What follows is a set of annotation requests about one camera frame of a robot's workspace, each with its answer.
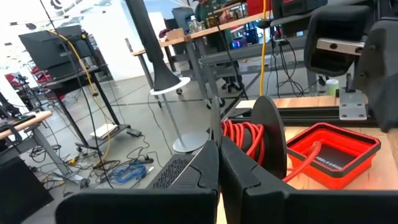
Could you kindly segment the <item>grey metal desk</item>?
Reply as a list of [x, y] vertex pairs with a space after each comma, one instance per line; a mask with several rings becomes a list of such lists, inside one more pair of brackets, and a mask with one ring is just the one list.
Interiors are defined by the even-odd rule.
[[[280, 98], [283, 94], [281, 88], [289, 86], [292, 91], [288, 93], [293, 97], [315, 96], [318, 94], [319, 80], [321, 76], [314, 72], [307, 71], [308, 86], [301, 85], [296, 78], [305, 69], [303, 59], [299, 58], [299, 53], [305, 47], [306, 35], [308, 32], [309, 17], [290, 21], [287, 17], [272, 22], [273, 26], [288, 28], [289, 31], [302, 31], [302, 35], [296, 37], [283, 37], [273, 41], [268, 41], [266, 50], [266, 61], [264, 63], [264, 79], [267, 82], [264, 95], [271, 89], [269, 81], [271, 76], [275, 76], [274, 96]], [[262, 45], [255, 44], [241, 49], [224, 51], [203, 56], [200, 62], [205, 68], [221, 62], [230, 60], [250, 59], [261, 56]]]

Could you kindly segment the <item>wood-edged bench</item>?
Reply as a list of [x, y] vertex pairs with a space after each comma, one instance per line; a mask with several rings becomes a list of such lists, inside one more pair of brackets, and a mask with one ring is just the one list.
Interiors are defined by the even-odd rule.
[[51, 111], [40, 111], [32, 119], [24, 120], [23, 123], [17, 125], [3, 122], [0, 126], [0, 140], [5, 139], [11, 147], [0, 152], [0, 164], [18, 157], [36, 145], [40, 145], [45, 149], [48, 156], [64, 176], [71, 174], [68, 167], [37, 128], [41, 122], [51, 117], [51, 115]]

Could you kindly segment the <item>wood-topped work table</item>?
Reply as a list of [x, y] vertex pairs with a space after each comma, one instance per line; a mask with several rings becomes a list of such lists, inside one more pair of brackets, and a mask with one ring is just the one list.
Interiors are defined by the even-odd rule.
[[[217, 25], [209, 29], [204, 29], [198, 32], [194, 32], [192, 34], [185, 35], [184, 38], [176, 39], [176, 40], [171, 40], [171, 41], [161, 41], [158, 39], [155, 39], [153, 41], [151, 40], [146, 40], [146, 43], [144, 44], [144, 49], [140, 50], [138, 52], [134, 52], [133, 55], [139, 57], [139, 59], [143, 59], [143, 55], [147, 54], [150, 55], [151, 53], [159, 53], [164, 49], [166, 52], [169, 50], [167, 47], [175, 44], [185, 44], [185, 47], [188, 50], [191, 50], [192, 47], [192, 42], [196, 41], [198, 45], [203, 43], [203, 38], [205, 36], [208, 36], [210, 34], [220, 34], [222, 31], [232, 29], [234, 27], [240, 28], [245, 24], [248, 24], [250, 22], [254, 21], [260, 21], [263, 19], [272, 19], [274, 17], [272, 11], [267, 11], [263, 12], [260, 14], [256, 14], [253, 16], [248, 16], [242, 19], [238, 19], [235, 21], [227, 22], [222, 25]], [[242, 58], [251, 58], [251, 57], [259, 57], [261, 55], [261, 50], [262, 50], [262, 45], [261, 44], [254, 44], [250, 45], [248, 47], [243, 47], [240, 49], [236, 50], [229, 50], [224, 53], [214, 53], [209, 55], [208, 57], [210, 58], [210, 63], [220, 63], [222, 57], [231, 57], [232, 60], [240, 60]], [[203, 101], [205, 102], [205, 105], [208, 108], [211, 108], [210, 106], [210, 99], [207, 94], [207, 90], [205, 88], [205, 82], [201, 79], [200, 76], [200, 69], [198, 67], [199, 65], [199, 59], [197, 58], [196, 55], [189, 55], [188, 60], [191, 61], [193, 65], [193, 71], [194, 75], [198, 79], [198, 84], [199, 87], [201, 88], [201, 94], [203, 97]]]

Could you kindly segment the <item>black floor vent grille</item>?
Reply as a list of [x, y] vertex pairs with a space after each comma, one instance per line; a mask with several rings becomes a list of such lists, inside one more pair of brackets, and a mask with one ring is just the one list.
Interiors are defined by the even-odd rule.
[[191, 154], [173, 155], [146, 189], [169, 188], [194, 158], [195, 155]]

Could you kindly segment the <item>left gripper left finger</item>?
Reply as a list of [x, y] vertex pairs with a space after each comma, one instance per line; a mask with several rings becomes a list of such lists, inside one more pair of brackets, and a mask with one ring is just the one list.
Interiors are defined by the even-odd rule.
[[215, 224], [219, 149], [207, 141], [166, 189], [91, 189], [64, 199], [56, 224]]

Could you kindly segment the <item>black floor box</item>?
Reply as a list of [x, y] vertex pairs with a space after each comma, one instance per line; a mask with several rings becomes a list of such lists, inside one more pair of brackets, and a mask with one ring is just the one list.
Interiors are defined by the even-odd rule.
[[0, 224], [21, 224], [52, 201], [51, 194], [21, 158], [0, 165]]

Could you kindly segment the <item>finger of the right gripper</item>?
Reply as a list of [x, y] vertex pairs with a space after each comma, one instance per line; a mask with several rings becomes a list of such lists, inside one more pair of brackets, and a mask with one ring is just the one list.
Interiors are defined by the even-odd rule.
[[383, 17], [372, 26], [354, 74], [354, 87], [367, 96], [382, 132], [398, 124], [398, 18]]

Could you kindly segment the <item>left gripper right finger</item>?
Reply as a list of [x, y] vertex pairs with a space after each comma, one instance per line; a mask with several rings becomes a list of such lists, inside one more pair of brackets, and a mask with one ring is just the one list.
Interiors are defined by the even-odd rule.
[[398, 224], [398, 190], [297, 190], [227, 137], [220, 184], [228, 223]]

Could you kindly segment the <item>black electronics box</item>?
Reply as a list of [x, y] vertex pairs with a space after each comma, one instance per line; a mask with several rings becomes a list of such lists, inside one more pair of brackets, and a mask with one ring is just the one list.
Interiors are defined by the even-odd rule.
[[328, 0], [282, 0], [280, 8], [284, 17], [305, 14], [324, 6]]

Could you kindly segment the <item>red collapsible tray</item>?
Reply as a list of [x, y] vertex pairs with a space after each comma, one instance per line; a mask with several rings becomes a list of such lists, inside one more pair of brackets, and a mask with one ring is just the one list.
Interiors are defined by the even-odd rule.
[[310, 154], [314, 142], [320, 152], [303, 173], [329, 189], [342, 189], [372, 165], [381, 148], [377, 138], [328, 123], [317, 123], [287, 141], [294, 168]]

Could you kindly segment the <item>cardboard box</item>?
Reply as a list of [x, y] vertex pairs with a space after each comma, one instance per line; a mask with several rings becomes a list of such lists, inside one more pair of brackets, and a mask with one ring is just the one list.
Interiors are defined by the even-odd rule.
[[166, 40], [176, 40], [185, 37], [185, 31], [183, 28], [173, 29], [166, 33]]

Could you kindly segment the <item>black monitor on cart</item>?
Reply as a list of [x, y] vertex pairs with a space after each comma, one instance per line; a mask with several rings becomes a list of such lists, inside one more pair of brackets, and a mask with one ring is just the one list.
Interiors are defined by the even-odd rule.
[[[75, 144], [80, 152], [83, 148], [99, 150], [101, 146], [110, 147], [110, 140], [131, 126], [119, 122], [97, 74], [110, 76], [108, 65], [101, 59], [90, 41], [90, 36], [81, 26], [62, 27], [55, 30], [43, 30], [19, 36], [35, 65], [41, 72], [47, 72], [50, 80], [44, 83], [62, 112], [75, 130], [78, 142]], [[116, 124], [116, 130], [104, 139], [86, 138], [66, 108], [61, 97], [75, 90], [80, 90], [88, 99], [92, 97], [104, 116], [104, 123]]]

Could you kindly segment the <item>white flat pad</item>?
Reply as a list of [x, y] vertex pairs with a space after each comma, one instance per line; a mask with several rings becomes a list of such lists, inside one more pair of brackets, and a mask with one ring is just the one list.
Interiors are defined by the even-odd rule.
[[99, 127], [98, 129], [94, 130], [90, 136], [97, 139], [104, 139], [109, 135], [111, 132], [116, 130], [118, 126], [116, 124], [109, 124], [106, 123]]

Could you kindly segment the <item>green cup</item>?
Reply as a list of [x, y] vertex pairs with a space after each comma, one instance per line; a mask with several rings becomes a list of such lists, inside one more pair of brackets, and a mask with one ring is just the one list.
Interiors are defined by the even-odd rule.
[[337, 79], [328, 79], [325, 82], [328, 95], [335, 96], [336, 91], [339, 90], [339, 81]]

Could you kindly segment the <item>red plastic tote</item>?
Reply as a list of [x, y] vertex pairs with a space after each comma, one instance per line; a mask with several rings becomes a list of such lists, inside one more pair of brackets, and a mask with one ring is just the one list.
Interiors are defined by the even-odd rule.
[[272, 0], [246, 0], [246, 3], [250, 16], [263, 13], [264, 3], [266, 4], [266, 12], [272, 10]]

